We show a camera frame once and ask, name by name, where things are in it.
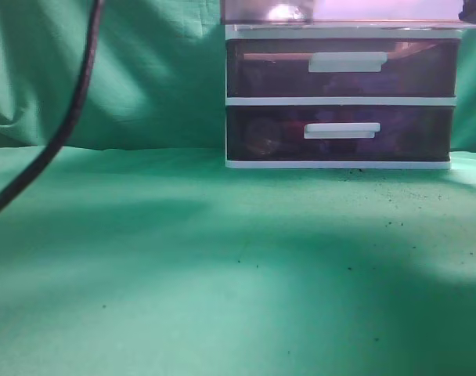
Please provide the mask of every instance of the black cable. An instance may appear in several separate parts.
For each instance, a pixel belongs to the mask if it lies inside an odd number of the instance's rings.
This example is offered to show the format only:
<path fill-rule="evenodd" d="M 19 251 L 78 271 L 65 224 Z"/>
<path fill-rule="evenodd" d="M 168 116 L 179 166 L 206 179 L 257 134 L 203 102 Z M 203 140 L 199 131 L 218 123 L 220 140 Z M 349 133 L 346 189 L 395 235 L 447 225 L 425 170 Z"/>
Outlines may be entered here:
<path fill-rule="evenodd" d="M 87 98 L 88 86 L 96 58 L 99 25 L 105 2 L 106 0 L 94 0 L 92 14 L 88 22 L 87 41 L 80 75 L 66 117 L 45 149 L 0 192 L 0 212 L 40 176 L 73 133 Z"/>

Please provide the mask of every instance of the drawer handle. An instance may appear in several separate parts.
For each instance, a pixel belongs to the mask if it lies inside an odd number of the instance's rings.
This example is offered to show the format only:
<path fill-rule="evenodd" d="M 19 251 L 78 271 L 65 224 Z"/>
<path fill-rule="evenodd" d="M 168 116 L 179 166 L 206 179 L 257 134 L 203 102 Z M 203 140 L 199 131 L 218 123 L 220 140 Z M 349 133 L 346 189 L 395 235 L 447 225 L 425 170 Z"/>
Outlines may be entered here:
<path fill-rule="evenodd" d="M 305 139 L 373 139 L 380 131 L 379 123 L 319 123 L 308 124 Z"/>
<path fill-rule="evenodd" d="M 318 52 L 309 60 L 309 72 L 380 72 L 387 61 L 386 52 Z"/>

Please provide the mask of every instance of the green cloth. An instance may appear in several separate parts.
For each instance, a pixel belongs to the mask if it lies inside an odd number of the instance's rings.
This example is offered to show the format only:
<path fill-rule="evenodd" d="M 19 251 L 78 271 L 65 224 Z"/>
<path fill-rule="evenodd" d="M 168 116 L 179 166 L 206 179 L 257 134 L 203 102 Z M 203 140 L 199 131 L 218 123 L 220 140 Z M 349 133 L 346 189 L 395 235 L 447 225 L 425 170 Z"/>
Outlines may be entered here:
<path fill-rule="evenodd" d="M 70 100 L 91 0 L 0 0 L 0 146 L 43 145 Z M 108 0 L 72 146 L 223 148 L 218 0 Z M 476 152 L 476 31 L 460 53 L 453 148 Z"/>
<path fill-rule="evenodd" d="M 0 216 L 0 376 L 476 376 L 476 154 L 222 157 L 65 149 Z"/>

